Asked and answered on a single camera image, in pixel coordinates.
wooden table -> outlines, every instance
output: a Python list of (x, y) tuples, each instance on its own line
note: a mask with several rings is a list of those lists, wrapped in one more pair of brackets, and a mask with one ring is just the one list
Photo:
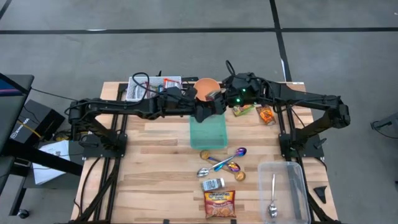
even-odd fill
[[(105, 82), (101, 98), (115, 100), (119, 82)], [(303, 83), (288, 83), (294, 90), (305, 91)], [(295, 107), (295, 111), (305, 124), (313, 121), (311, 110)], [(266, 126), (260, 120), (256, 110), (235, 117), (230, 108), (226, 113), (228, 147), (212, 151), (220, 159), (232, 155), (244, 146), (248, 153), (235, 161), (246, 173), (246, 180), (237, 182), (233, 175), (221, 170), (211, 172), (209, 179), (223, 177), (226, 190), (236, 190), (236, 219), (238, 223), (261, 223), (257, 165), (266, 161), (284, 161), (280, 155), (280, 132), (278, 123)], [(101, 115), (97, 120), (106, 127), (111, 126), (111, 115)], [(295, 118), (295, 125), (302, 125)], [(190, 147), (189, 122), (187, 117), (166, 117), (155, 121), (129, 116), (126, 134), (128, 144), (126, 156), (121, 161), (118, 185), (113, 207), (112, 223), (162, 223), (169, 219), (171, 223), (230, 223), (230, 218), (205, 219), (203, 192), (196, 178), (199, 168), (209, 163), (199, 157), (199, 151)], [(95, 159), (85, 161), (76, 201), (80, 204), (81, 186), (88, 169)], [(84, 208), (97, 194), (103, 169), (101, 159), (95, 165), (88, 178), (84, 194)], [(304, 158), (308, 188), (319, 206), (333, 219), (337, 219), (333, 197), (331, 196), (328, 176), (324, 166), (314, 158)], [(314, 187), (327, 185), (326, 201), (323, 204), (312, 190)], [(105, 195), (101, 208), (101, 219), (104, 219), (108, 196)], [(72, 219), (78, 215), (75, 206)]]

teal container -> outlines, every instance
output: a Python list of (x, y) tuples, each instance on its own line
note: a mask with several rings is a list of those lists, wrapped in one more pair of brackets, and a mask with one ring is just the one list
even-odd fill
[(225, 115), (212, 115), (202, 123), (191, 116), (190, 136), (191, 147), (198, 150), (224, 149), (228, 144)]

orange bowl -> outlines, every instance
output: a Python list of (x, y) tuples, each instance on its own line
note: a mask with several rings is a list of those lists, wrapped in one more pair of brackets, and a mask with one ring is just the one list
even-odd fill
[(212, 78), (201, 78), (193, 87), (198, 91), (196, 97), (202, 101), (206, 101), (206, 95), (210, 92), (221, 89), (218, 82)]

food packet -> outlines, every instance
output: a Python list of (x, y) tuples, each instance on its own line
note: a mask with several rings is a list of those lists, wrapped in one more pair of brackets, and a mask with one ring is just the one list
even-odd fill
[(234, 112), (235, 116), (241, 116), (249, 112), (253, 107), (254, 105), (234, 106), (232, 111)]
[(236, 217), (235, 191), (205, 192), (206, 218)]
[(260, 106), (257, 107), (256, 110), (266, 125), (271, 126), (275, 124), (275, 117), (270, 106)]

gray floor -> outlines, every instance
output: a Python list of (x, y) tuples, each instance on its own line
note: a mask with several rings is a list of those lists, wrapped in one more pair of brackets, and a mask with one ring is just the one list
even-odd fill
[[(277, 7), (282, 27), (398, 26), (397, 1), (277, 0)], [(2, 30), (273, 25), (267, 0), (13, 0), (0, 20)], [(398, 220), (398, 143), (369, 126), (398, 111), (397, 40), (396, 32), (284, 34), (293, 81), (305, 82), (308, 91), (341, 95), (350, 108), (350, 126), (323, 134), (331, 189), (345, 223)], [(35, 88), (72, 98), (97, 97), (104, 81), (126, 81), (138, 71), (220, 80), (228, 75), (226, 59), (237, 71), (284, 80), (273, 33), (0, 35), (0, 49), (0, 72), (33, 74)], [(59, 112), (69, 104), (35, 92), (31, 98)], [(28, 190), (22, 206), (31, 217), (8, 217), (18, 185), (19, 178), (10, 177), (0, 197), (1, 223), (68, 221), (76, 189)]]

